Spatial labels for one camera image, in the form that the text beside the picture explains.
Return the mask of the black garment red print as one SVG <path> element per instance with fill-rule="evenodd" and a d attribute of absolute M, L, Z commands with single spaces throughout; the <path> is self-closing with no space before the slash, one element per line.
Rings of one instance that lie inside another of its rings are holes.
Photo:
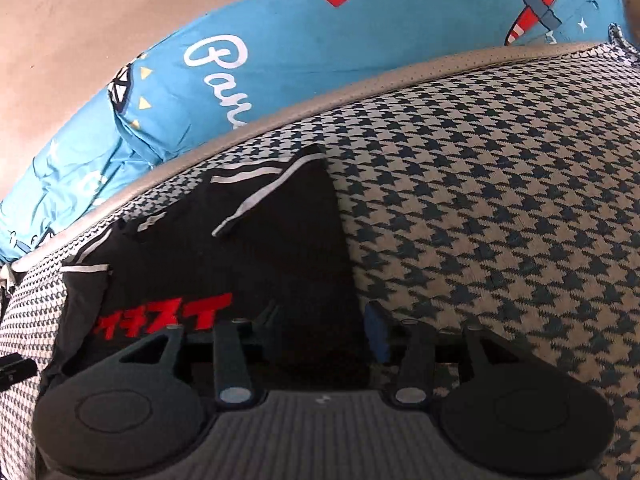
<path fill-rule="evenodd" d="M 326 158 L 308 145 L 224 165 L 177 203 L 119 219 L 63 261 L 67 297 L 43 389 L 163 328 L 189 341 L 181 375 L 213 387 L 213 330 L 245 320 L 265 389 L 366 388 L 370 353 Z"/>

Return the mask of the houndstooth mattress cover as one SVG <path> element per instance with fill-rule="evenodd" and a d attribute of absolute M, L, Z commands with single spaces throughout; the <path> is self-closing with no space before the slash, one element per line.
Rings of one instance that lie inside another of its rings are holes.
<path fill-rule="evenodd" d="M 433 400 L 265 389 L 217 405 L 179 325 L 43 389 L 64 260 L 207 171 L 320 148 L 360 311 L 437 330 Z M 5 296 L 6 479 L 634 479 L 639 474 L 639 55 L 500 48 L 395 70 L 229 133 L 55 237 Z"/>

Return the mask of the blue cartoon print bedsheet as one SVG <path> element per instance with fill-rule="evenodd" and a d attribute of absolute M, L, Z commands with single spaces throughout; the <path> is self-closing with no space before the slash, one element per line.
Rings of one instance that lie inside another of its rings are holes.
<path fill-rule="evenodd" d="M 241 0 L 122 66 L 1 203 L 22 258 L 151 169 L 258 118 L 402 66 L 478 49 L 602 41 L 623 0 Z"/>

